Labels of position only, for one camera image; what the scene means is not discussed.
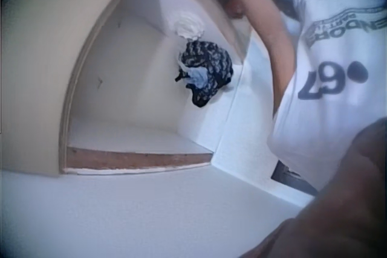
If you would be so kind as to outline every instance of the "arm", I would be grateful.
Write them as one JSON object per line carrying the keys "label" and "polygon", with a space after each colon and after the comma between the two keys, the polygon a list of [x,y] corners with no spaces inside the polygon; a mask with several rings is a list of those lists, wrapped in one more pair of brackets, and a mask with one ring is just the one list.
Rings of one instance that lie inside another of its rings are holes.
{"label": "arm", "polygon": [[272,0],[241,0],[252,27],[265,44],[272,65],[274,112],[295,71],[295,52],[281,14]]}

